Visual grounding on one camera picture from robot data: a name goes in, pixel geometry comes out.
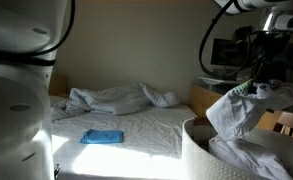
wooden bed frame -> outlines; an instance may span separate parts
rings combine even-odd
[[[66,75],[53,73],[50,78],[49,95],[68,97]]]

monitor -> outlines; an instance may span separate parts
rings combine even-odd
[[[240,67],[247,54],[247,43],[236,44],[231,40],[214,39],[212,50],[212,65],[235,66]],[[256,52],[252,52],[252,61],[256,57]],[[272,60],[273,64],[284,65],[286,69],[293,69],[293,43],[289,43],[284,51],[275,54]]]

wall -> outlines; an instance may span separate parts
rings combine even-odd
[[[213,0],[76,2],[74,29],[55,66],[68,76],[69,88],[144,82],[161,92],[174,91],[187,103],[192,81],[201,74],[199,43],[220,10]],[[212,36],[230,38],[236,28],[258,20],[258,12],[223,17]]]

wooden furniture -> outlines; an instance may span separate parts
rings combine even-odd
[[[50,78],[48,94],[61,97],[68,97],[65,75],[55,73],[52,74]]]
[[[222,94],[218,94],[203,87],[193,85],[189,106],[198,115],[196,120],[207,120],[206,110],[212,106],[220,97],[222,97]],[[273,118],[273,113],[265,112],[256,127],[265,130],[273,130],[275,124],[276,120]]]
[[[274,126],[274,131],[293,136],[293,113],[287,111],[275,111],[274,121],[277,123]]]

black cable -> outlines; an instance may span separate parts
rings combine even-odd
[[[18,63],[22,63],[22,64],[32,64],[32,65],[41,65],[42,66],[50,66],[50,65],[54,65],[54,61],[51,62],[45,62],[46,60],[40,60],[40,59],[36,59],[36,58],[32,58],[34,56],[39,56],[39,55],[43,55],[43,54],[47,54],[50,53],[54,50],[56,50],[57,48],[59,48],[67,39],[67,37],[69,36],[69,33],[71,32],[72,28],[73,28],[73,24],[74,24],[74,19],[75,19],[75,0],[71,0],[71,12],[70,12],[70,19],[69,19],[69,24],[67,27],[67,30],[64,34],[64,36],[60,39],[60,41],[53,47],[44,50],[44,51],[39,51],[39,52],[26,52],[26,53],[11,53],[11,52],[6,52],[6,51],[1,51],[0,50],[0,59],[1,60],[6,60],[6,61],[10,61],[9,59],[12,59],[11,62],[16,62],[17,58],[21,58],[21,59],[28,59],[30,62],[28,63],[27,61],[25,62],[21,62],[19,61]]]
[[[246,58],[245,58],[245,61],[244,61],[244,63],[241,65],[241,67],[239,68],[239,69],[237,69],[236,71],[234,71],[234,72],[231,72],[231,73],[229,73],[229,74],[226,74],[226,75],[223,75],[222,77],[221,76],[219,76],[218,74],[215,74],[215,73],[213,73],[213,72],[211,72],[211,71],[209,71],[205,66],[204,66],[204,64],[203,64],[203,60],[202,60],[202,56],[203,56],[203,50],[204,50],[204,47],[205,47],[205,44],[206,44],[206,41],[207,41],[207,39],[208,39],[208,37],[209,37],[209,35],[210,35],[210,33],[211,33],[211,31],[213,30],[213,28],[214,28],[214,26],[216,25],[216,23],[218,22],[218,20],[221,18],[221,16],[227,11],[227,9],[231,6],[231,4],[232,3],[234,3],[236,0],[231,0],[231,1],[229,1],[220,11],[219,11],[219,13],[217,14],[217,16],[212,20],[212,23],[211,23],[211,25],[209,26],[209,28],[208,28],[208,30],[206,31],[206,33],[205,33],[205,35],[204,35],[204,37],[203,37],[203,40],[202,40],[202,42],[201,42],[201,45],[200,45],[200,49],[199,49],[199,63],[200,63],[200,66],[201,66],[201,68],[203,69],[203,71],[206,73],[206,74],[208,74],[208,75],[210,75],[210,76],[213,76],[213,77],[217,77],[217,78],[225,78],[225,77],[230,77],[230,76],[232,76],[232,75],[234,75],[234,74],[236,74],[236,73],[238,73],[240,70],[242,70],[244,67],[245,67],[245,65],[246,65],[246,63],[247,63],[247,61],[248,61],[248,59],[249,59],[249,57],[250,57],[250,54],[251,54],[251,39],[250,39],[250,36],[249,36],[249,34],[248,34],[248,32],[246,33],[246,35],[247,35],[247,37],[248,37],[248,46],[247,46],[247,49],[248,49],[248,51],[247,51],[247,55],[246,55]]]
[[[261,69],[262,69],[262,67],[263,67],[263,65],[264,65],[264,63],[265,63],[265,58],[266,58],[266,56],[268,56],[270,53],[272,53],[273,52],[273,50],[275,50],[276,49],[276,47],[277,47],[277,45],[281,42],[283,40],[283,36],[282,37],[280,37],[275,43],[274,43],[274,45],[271,47],[271,48],[269,48],[268,50],[267,50],[267,52],[264,52],[263,53],[263,55],[262,56],[260,56],[260,57],[257,57],[254,61],[253,61],[253,68],[252,68],[252,76],[251,76],[251,78],[252,79],[256,79],[256,76],[259,74],[259,72],[261,71]]]
[[[249,11],[250,11],[250,10],[243,9],[243,8],[239,5],[238,1],[234,1],[234,5],[235,5],[235,7],[238,9],[238,11],[240,11],[241,13],[243,13],[243,12],[249,12]]]

